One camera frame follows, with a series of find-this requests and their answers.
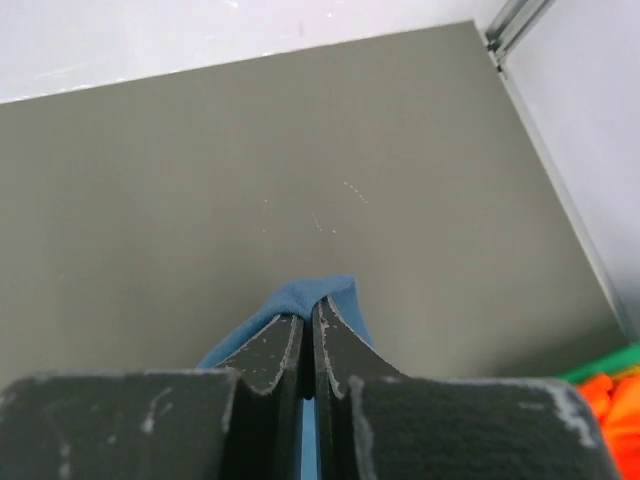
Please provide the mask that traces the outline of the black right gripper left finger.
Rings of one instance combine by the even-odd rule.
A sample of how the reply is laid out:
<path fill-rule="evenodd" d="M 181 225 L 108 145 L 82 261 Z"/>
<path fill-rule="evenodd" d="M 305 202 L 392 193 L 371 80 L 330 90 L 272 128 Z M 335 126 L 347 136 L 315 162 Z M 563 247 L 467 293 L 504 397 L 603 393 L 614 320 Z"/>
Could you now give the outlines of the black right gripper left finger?
<path fill-rule="evenodd" d="M 304 321 L 279 314 L 219 364 L 237 375 L 221 479 L 298 479 Z"/>

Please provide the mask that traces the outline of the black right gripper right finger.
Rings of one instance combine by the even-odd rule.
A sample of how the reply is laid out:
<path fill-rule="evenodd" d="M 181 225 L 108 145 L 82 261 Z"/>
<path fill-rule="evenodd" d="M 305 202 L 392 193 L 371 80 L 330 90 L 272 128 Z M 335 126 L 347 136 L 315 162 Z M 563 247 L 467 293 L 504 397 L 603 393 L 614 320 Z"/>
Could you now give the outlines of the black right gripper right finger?
<path fill-rule="evenodd" d="M 346 323 L 327 296 L 312 312 L 318 477 L 356 479 L 348 380 L 405 375 L 380 357 Z"/>

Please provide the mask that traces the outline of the blue t shirt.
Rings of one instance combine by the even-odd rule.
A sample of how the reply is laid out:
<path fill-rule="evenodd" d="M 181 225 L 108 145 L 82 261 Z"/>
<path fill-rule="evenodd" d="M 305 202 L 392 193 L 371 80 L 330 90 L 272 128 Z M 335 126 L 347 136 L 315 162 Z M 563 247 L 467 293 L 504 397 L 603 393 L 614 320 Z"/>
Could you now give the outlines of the blue t shirt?
<path fill-rule="evenodd" d="M 369 346 L 374 345 L 362 314 L 356 279 L 351 275 L 298 279 L 283 284 L 246 321 L 236 327 L 199 362 L 199 369 L 213 368 L 221 363 L 278 314 L 297 315 L 311 324 L 312 310 L 329 296 L 345 323 Z"/>

